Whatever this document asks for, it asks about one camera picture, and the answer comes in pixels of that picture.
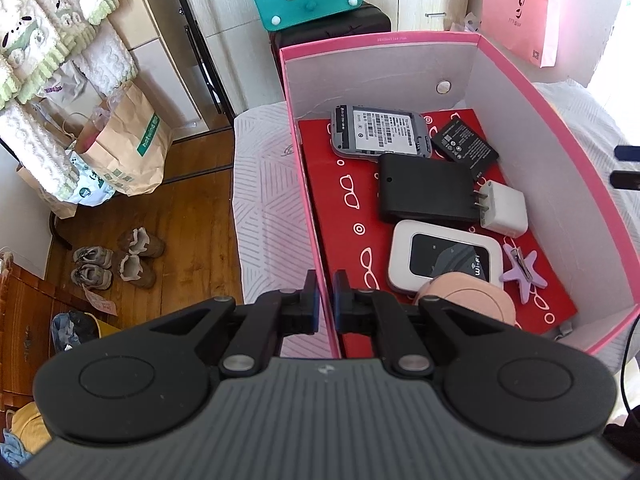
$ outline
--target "black suitcase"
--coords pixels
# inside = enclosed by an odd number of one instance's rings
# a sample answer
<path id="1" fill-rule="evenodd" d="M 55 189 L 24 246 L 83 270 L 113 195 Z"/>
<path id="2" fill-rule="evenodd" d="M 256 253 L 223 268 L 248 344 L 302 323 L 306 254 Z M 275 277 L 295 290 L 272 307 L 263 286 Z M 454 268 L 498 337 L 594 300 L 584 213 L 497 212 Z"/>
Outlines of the black suitcase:
<path id="1" fill-rule="evenodd" d="M 300 23 L 269 33 L 271 53 L 278 69 L 280 84 L 284 87 L 282 67 L 280 66 L 280 49 L 286 46 L 312 41 L 341 38 L 343 36 L 359 36 L 376 32 L 390 32 L 391 20 L 376 6 L 363 2 L 360 7 L 339 14 L 332 14 L 312 22 Z"/>

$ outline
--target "white wall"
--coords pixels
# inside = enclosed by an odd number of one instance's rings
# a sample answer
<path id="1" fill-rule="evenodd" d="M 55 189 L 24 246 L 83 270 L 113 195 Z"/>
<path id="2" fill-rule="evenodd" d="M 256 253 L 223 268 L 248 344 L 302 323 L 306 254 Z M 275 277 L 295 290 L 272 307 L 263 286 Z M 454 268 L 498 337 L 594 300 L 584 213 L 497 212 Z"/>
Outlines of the white wall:
<path id="1" fill-rule="evenodd" d="M 556 66 L 536 68 L 509 58 L 532 81 L 555 82 L 568 77 L 587 86 L 604 53 L 622 0 L 562 0 Z M 469 0 L 468 10 L 482 16 L 482 0 Z"/>
<path id="2" fill-rule="evenodd" d="M 16 167 L 0 146 L 0 248 L 9 247 L 18 265 L 44 278 L 51 244 L 49 208 L 17 176 Z"/>

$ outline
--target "black box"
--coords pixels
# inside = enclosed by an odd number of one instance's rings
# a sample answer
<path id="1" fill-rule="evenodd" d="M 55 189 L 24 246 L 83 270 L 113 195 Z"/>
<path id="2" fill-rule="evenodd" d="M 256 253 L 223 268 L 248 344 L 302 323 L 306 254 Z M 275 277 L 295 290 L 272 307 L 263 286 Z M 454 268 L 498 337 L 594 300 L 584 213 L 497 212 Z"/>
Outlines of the black box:
<path id="1" fill-rule="evenodd" d="M 474 181 L 498 159 L 498 152 L 460 119 L 431 137 L 431 143 L 443 156 L 469 168 Z"/>
<path id="2" fill-rule="evenodd" d="M 325 16 L 311 22 L 300 23 L 293 27 L 283 28 L 269 33 L 271 53 L 278 69 L 280 84 L 282 67 L 280 66 L 280 49 L 286 46 L 311 43 L 312 41 L 342 38 L 343 36 L 359 36 L 376 32 L 391 32 L 391 20 L 376 6 L 363 2 L 357 9 L 347 10 L 331 16 Z"/>
<path id="3" fill-rule="evenodd" d="M 380 219 L 453 228 L 480 221 L 469 168 L 446 160 L 384 153 L 378 157 Z"/>

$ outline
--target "pair of shoes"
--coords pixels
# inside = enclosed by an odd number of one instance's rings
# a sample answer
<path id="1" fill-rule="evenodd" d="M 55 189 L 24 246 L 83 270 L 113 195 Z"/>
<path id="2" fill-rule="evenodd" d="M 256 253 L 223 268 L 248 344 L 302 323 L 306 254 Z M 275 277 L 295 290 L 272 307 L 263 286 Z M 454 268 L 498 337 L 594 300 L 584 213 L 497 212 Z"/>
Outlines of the pair of shoes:
<path id="1" fill-rule="evenodd" d="M 151 288 L 156 282 L 156 273 L 145 258 L 157 258 L 164 253 L 165 243 L 158 237 L 137 227 L 120 235 L 116 252 L 116 272 L 124 282 L 141 288 Z"/>
<path id="2" fill-rule="evenodd" d="M 74 253 L 76 268 L 71 271 L 71 281 L 77 286 L 106 290 L 111 286 L 113 251 L 104 247 L 80 247 Z"/>

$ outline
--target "drawer handle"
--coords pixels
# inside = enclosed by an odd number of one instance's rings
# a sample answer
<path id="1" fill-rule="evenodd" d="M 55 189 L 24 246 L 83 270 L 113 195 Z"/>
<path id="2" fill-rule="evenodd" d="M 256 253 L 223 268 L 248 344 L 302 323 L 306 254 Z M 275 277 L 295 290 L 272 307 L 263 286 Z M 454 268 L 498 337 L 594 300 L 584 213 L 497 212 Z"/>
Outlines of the drawer handle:
<path id="1" fill-rule="evenodd" d="M 29 351 L 31 350 L 31 327 L 27 325 L 27 330 L 24 332 L 24 360 L 29 359 Z"/>

